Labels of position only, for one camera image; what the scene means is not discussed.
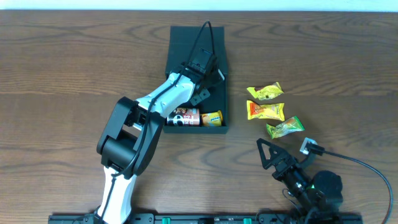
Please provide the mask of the orange biscuit packet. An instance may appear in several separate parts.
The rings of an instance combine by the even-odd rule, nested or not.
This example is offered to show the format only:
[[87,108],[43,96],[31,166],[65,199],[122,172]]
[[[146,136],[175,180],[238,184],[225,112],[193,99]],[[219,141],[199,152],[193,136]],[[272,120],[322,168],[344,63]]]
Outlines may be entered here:
[[212,113],[203,113],[200,116],[201,116],[202,125],[204,126],[208,127],[222,126],[223,115],[221,110]]

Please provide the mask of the red Pringles can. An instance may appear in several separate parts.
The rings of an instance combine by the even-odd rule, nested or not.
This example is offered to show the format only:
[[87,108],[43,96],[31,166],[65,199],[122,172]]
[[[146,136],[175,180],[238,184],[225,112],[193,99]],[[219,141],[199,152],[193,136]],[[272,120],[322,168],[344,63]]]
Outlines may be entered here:
[[199,126],[200,111],[197,108],[176,108],[167,117],[169,126]]

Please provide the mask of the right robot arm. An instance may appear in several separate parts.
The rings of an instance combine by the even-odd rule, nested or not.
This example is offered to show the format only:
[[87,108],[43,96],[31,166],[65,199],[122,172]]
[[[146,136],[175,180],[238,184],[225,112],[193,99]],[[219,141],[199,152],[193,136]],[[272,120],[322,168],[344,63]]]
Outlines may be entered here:
[[341,177],[328,170],[320,171],[312,178],[305,173],[305,168],[315,157],[325,153],[323,147],[305,138],[300,152],[306,158],[300,162],[285,149],[269,141],[260,138],[256,143],[263,168],[267,170],[273,166],[273,178],[282,182],[301,205],[296,222],[343,223],[338,211],[343,202]]

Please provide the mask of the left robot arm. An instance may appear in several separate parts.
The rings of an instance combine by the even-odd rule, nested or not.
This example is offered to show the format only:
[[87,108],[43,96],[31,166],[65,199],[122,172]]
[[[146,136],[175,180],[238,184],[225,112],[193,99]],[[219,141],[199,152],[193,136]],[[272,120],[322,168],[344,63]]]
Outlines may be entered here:
[[172,69],[153,92],[116,103],[96,148],[105,174],[98,223],[124,223],[129,218],[134,184],[153,158],[167,117],[184,103],[196,106],[209,98],[208,90],[224,85],[227,72],[225,52],[200,49]]

